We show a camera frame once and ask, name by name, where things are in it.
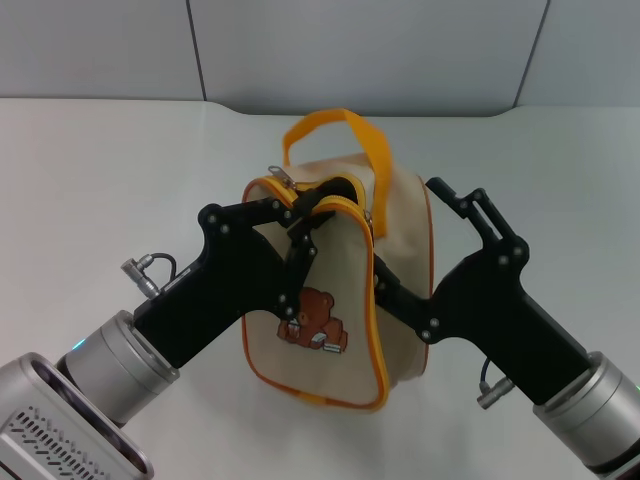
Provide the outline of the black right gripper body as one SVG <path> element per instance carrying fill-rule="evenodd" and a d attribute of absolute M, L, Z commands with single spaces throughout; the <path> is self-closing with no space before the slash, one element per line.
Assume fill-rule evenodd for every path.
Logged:
<path fill-rule="evenodd" d="M 529 260 L 521 238 L 464 258 L 422 307 L 418 335 L 435 344 L 461 338 L 481 350 L 535 405 L 591 367 L 589 354 L 524 290 Z"/>

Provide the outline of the beige food bag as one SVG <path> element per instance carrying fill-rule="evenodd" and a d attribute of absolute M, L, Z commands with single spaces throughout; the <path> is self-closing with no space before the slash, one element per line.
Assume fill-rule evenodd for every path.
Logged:
<path fill-rule="evenodd" d="M 323 183 L 346 184 L 316 207 L 327 221 L 312 235 L 316 255 L 299 313 L 291 321 L 249 313 L 242 340 L 250 368 L 267 384 L 316 405 L 374 411 L 397 383 L 421 376 L 429 356 L 411 329 L 376 305 L 384 281 L 374 263 L 382 260 L 405 288 L 430 297 L 431 206 L 423 180 L 394 162 L 384 133 L 349 110 L 305 116 L 284 135 L 283 150 L 334 122 L 350 128 L 359 153 L 297 166 L 285 161 L 244 191 L 245 201 L 274 197 L 291 206 Z"/>

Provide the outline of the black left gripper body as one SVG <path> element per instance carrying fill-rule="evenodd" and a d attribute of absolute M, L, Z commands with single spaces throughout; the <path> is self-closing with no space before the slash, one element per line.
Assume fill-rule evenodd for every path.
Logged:
<path fill-rule="evenodd" d="M 255 227 L 218 218 L 209 204 L 198 214 L 200 255 L 154 300 L 134 311 L 134 328 L 179 369 L 243 315 L 267 311 L 280 318 L 284 259 Z"/>

